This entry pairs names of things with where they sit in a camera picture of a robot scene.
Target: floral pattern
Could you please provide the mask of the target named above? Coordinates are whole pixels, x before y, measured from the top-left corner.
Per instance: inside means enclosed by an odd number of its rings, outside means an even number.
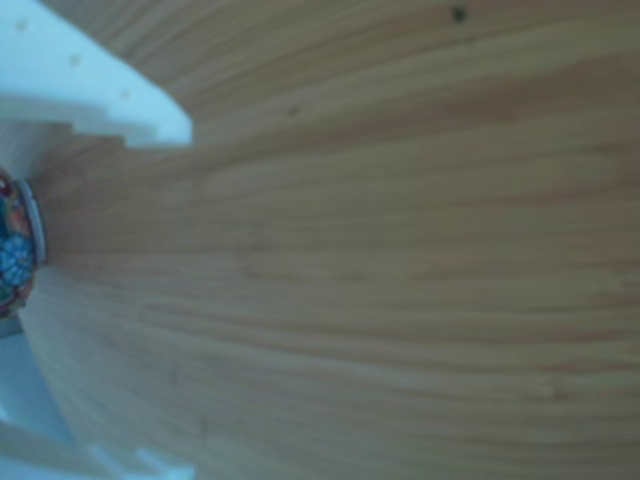
[[[0,247],[0,269],[5,283],[19,287],[33,274],[33,251],[30,240],[14,233]]]

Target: wooden surface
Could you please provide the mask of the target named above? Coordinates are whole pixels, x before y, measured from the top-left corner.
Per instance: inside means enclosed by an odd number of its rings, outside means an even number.
[[[640,475],[640,2],[50,2],[196,145],[60,140],[24,313],[82,441],[220,480]]]

